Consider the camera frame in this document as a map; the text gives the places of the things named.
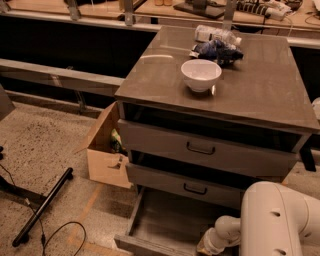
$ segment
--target terrazzo floor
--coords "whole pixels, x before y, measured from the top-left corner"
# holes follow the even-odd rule
[[[70,221],[83,224],[86,240],[77,255],[130,255],[116,248],[115,234],[124,234],[136,201],[136,192],[91,181],[86,152],[73,150],[83,140],[99,113],[78,114],[78,107],[54,100],[11,95],[15,110],[0,121],[0,145],[4,159],[0,162],[17,186],[46,195],[68,167],[73,179],[67,180],[41,216],[47,238]],[[308,172],[298,162],[286,179],[288,187],[320,199],[320,167]],[[10,181],[8,173],[0,174]],[[41,225],[29,232],[29,242],[12,247],[32,211],[23,203],[0,192],[0,255],[41,256]],[[83,230],[67,225],[46,248],[46,255],[73,255],[83,241]],[[320,256],[320,246],[303,245],[305,256]]]

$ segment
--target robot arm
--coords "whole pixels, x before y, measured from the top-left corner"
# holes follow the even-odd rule
[[[239,231],[241,256],[303,256],[301,241],[320,245],[320,201],[280,184],[258,182],[249,187],[238,222],[220,217],[214,232],[209,229],[202,238],[210,241],[204,243],[210,254],[204,254],[217,255],[239,244]]]

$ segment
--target countertop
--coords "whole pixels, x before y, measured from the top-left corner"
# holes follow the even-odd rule
[[[163,26],[115,94],[118,100],[301,133],[319,124],[285,38],[237,34],[242,60],[223,67],[216,92],[195,94],[183,82],[194,29]]]

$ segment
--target black cable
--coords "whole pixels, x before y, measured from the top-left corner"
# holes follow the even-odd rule
[[[33,208],[31,207],[31,203],[29,201],[28,198],[25,199],[25,202],[27,203],[27,205],[30,207],[31,211],[33,212],[33,214],[35,216],[37,216],[36,212],[33,210]],[[50,240],[65,226],[69,225],[69,224],[78,224],[81,226],[82,230],[83,230],[83,234],[84,234],[84,237],[83,237],[83,241],[80,245],[80,247],[78,248],[78,250],[76,251],[76,253],[73,255],[73,256],[76,256],[78,254],[78,252],[81,250],[82,246],[84,245],[84,242],[86,241],[86,238],[87,238],[87,232],[86,232],[86,229],[84,228],[84,226],[80,223],[80,222],[77,222],[77,221],[69,221],[65,224],[63,224],[61,227],[59,227],[56,231],[53,232],[53,234],[49,237],[48,240],[46,240],[46,235],[44,233],[44,229],[43,229],[43,224],[42,224],[42,221],[40,219],[40,217],[38,217],[38,220],[40,222],[40,225],[41,225],[41,230],[42,230],[42,235],[41,235],[41,245],[42,245],[42,256],[45,256],[46,255],[46,247],[48,245],[48,243],[50,242]]]
[[[81,245],[79,246],[78,250],[76,251],[76,253],[73,255],[73,256],[76,256],[78,254],[78,252],[81,250],[82,246],[84,245],[84,242],[86,241],[86,238],[87,238],[87,232],[86,232],[86,229],[84,228],[84,226],[80,223],[80,222],[77,222],[77,221],[69,221],[67,223],[65,223],[64,225],[62,225],[61,227],[59,227],[56,231],[53,232],[53,234],[49,237],[49,239],[47,240],[47,242],[45,243],[44,247],[43,247],[43,251],[42,251],[42,256],[45,256],[46,253],[45,253],[45,249],[47,247],[47,245],[49,244],[50,240],[65,226],[69,225],[69,224],[78,224],[82,230],[83,230],[83,240],[82,240],[82,243]]]

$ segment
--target white bowl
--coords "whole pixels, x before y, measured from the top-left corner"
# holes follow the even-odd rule
[[[183,81],[192,91],[204,92],[211,89],[219,80],[222,70],[209,60],[188,60],[181,66]]]

